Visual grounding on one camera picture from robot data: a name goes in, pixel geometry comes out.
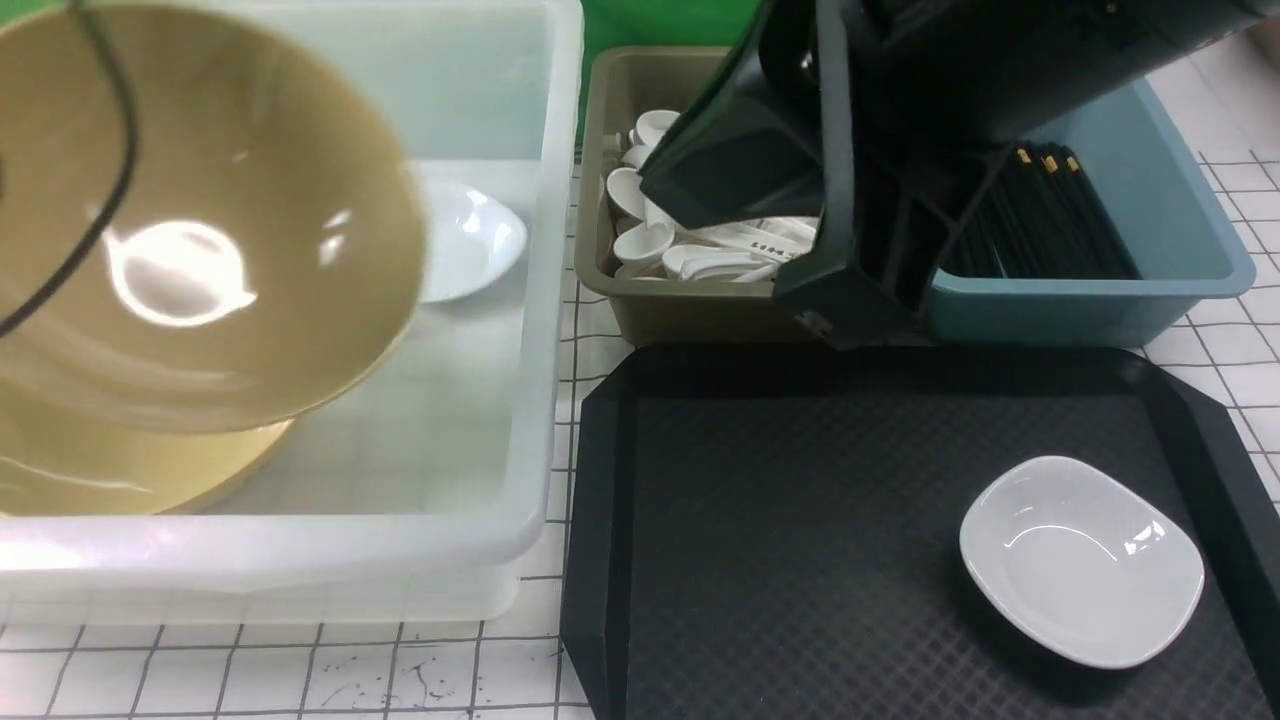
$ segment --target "clear plastic bin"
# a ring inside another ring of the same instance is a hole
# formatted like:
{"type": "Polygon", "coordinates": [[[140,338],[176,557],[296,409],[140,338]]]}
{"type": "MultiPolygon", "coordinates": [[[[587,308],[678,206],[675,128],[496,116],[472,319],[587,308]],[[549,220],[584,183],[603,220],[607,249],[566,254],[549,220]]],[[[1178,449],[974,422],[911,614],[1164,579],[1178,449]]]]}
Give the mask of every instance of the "clear plastic bin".
{"type": "Polygon", "coordinates": [[[3,623],[475,620],[545,518],[582,17],[576,0],[189,0],[320,53],[420,173],[529,224],[527,261],[421,307],[372,378],[211,512],[0,523],[3,623]]]}

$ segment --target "black cable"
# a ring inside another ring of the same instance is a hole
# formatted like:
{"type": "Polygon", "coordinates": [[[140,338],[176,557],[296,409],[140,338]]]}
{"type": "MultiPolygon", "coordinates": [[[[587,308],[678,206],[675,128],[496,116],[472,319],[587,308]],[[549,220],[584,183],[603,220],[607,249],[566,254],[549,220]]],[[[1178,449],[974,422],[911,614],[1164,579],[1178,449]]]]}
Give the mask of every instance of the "black cable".
{"type": "Polygon", "coordinates": [[[111,51],[111,44],[108,41],[93,13],[84,6],[84,0],[67,0],[67,10],[79,22],[86,38],[93,46],[93,54],[97,56],[97,61],[102,67],[108,82],[111,85],[111,91],[115,94],[116,104],[120,106],[120,115],[124,120],[124,160],[120,164],[120,173],[116,176],[115,187],[111,188],[106,202],[102,204],[102,209],[93,218],[93,222],[90,223],[83,237],[72,249],[67,260],[63,260],[63,264],[45,281],[45,284],[17,310],[9,314],[8,318],[0,320],[0,337],[12,333],[31,319],[37,310],[67,284],[67,281],[76,274],[76,270],[84,264],[84,259],[92,252],[99,238],[102,237],[102,233],[111,224],[115,213],[124,202],[124,196],[128,195],[129,186],[133,183],[133,172],[138,163],[138,119],[133,105],[133,91],[129,88],[129,82],[125,79],[124,72],[119,61],[116,61],[115,54],[111,51]]]}

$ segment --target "bowl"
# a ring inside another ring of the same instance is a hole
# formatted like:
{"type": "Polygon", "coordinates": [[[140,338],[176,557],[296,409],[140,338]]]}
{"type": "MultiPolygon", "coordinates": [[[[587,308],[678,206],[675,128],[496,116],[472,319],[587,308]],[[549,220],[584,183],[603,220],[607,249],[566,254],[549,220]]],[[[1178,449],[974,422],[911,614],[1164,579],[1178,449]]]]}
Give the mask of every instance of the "bowl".
{"type": "Polygon", "coordinates": [[[197,512],[239,488],[293,423],[151,433],[0,386],[0,516],[197,512]]]}
{"type": "Polygon", "coordinates": [[[431,246],[421,302],[476,293],[525,254],[525,223],[489,195],[458,181],[433,178],[426,182],[426,200],[431,209],[431,246]]]}
{"type": "Polygon", "coordinates": [[[1010,623],[1107,670],[1140,665],[1174,642],[1204,585],[1187,533],[1071,457],[1036,457],[993,482],[964,518],[960,551],[1010,623]]]}
{"type": "MultiPolygon", "coordinates": [[[[338,72],[212,12],[90,5],[132,87],[132,186],[79,270],[0,338],[0,380],[122,427],[275,424],[352,387],[417,300],[394,133],[338,72]]],[[[82,17],[0,29],[0,316],[86,234],[125,123],[82,17]]]]}

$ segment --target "tray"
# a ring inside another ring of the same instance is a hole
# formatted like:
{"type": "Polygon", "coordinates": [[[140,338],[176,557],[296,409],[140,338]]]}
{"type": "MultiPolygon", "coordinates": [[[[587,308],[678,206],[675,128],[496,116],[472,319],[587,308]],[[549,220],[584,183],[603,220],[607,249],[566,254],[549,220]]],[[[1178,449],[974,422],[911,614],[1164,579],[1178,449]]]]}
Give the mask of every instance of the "tray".
{"type": "Polygon", "coordinates": [[[1280,518],[1226,411],[1125,351],[653,347],[580,438],[561,632],[600,720],[1280,715],[1280,518]],[[960,562],[970,502],[1047,454],[1204,555],[1138,669],[1041,648],[960,562]]]}

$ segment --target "chopsticks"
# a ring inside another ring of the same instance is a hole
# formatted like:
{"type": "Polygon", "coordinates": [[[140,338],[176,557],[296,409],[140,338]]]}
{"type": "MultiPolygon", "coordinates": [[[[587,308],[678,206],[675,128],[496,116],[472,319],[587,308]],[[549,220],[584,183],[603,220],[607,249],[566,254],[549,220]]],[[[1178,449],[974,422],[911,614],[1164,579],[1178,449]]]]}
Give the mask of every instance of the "chopsticks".
{"type": "Polygon", "coordinates": [[[1139,279],[1079,159],[1052,142],[1014,149],[942,268],[972,278],[1139,279]]]}

